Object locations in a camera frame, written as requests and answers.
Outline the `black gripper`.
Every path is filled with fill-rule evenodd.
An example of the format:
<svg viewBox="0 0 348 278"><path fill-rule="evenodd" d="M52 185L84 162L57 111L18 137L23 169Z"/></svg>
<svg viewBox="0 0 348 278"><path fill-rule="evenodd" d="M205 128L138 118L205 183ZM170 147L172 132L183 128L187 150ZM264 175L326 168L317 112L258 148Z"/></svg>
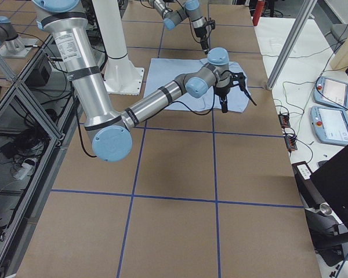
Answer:
<svg viewBox="0 0 348 278"><path fill-rule="evenodd" d="M200 45L202 47L202 50L204 51L205 54L208 54L210 51L210 47L208 44L208 38L207 38L207 27L202 26L194 29L196 37L200 39Z"/></svg>
<svg viewBox="0 0 348 278"><path fill-rule="evenodd" d="M228 112L227 95L229 92L229 87L216 87L216 95L219 96L220 106L223 113Z"/></svg>

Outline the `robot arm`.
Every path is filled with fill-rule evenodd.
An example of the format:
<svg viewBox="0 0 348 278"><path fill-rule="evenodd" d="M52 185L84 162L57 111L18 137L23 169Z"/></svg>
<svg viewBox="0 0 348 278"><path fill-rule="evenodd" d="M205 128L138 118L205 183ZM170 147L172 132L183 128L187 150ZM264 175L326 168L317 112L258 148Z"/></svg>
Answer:
<svg viewBox="0 0 348 278"><path fill-rule="evenodd" d="M86 33L87 15L80 1L35 1L38 27L52 35L67 69L67 77L76 89L86 115L85 130L94 154L101 160L117 162L132 149L131 128L136 127L177 101L184 94L202 97L209 89L219 96L227 111L227 94L232 81L229 54L226 49L208 46L206 19L198 1L186 1L176 11L163 1L150 1L168 29L189 19L207 62L197 71L178 75L174 80L142 98L123 111L116 111L110 93L131 91L143 78L143 69L136 68L128 57L121 15L116 1L93 1L99 29L107 48L107 68L98 66Z"/></svg>
<svg viewBox="0 0 348 278"><path fill-rule="evenodd" d="M201 45L205 54L210 51L209 37L212 30L215 29L215 20L207 20L203 16L199 1L186 1L179 4L177 10L167 7L165 1L148 1L148 4L155 9L163 19L163 24L168 30L174 29L177 25L189 19L192 27L192 36L194 40Z"/></svg>

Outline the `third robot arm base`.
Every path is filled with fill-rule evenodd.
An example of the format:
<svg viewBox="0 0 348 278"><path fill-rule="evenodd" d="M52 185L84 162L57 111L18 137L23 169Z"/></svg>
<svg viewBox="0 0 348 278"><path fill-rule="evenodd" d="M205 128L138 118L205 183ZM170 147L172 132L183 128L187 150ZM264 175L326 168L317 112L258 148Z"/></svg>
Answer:
<svg viewBox="0 0 348 278"><path fill-rule="evenodd" d="M22 38L11 21L0 16L0 55L4 58L25 58L32 48L31 39Z"/></svg>

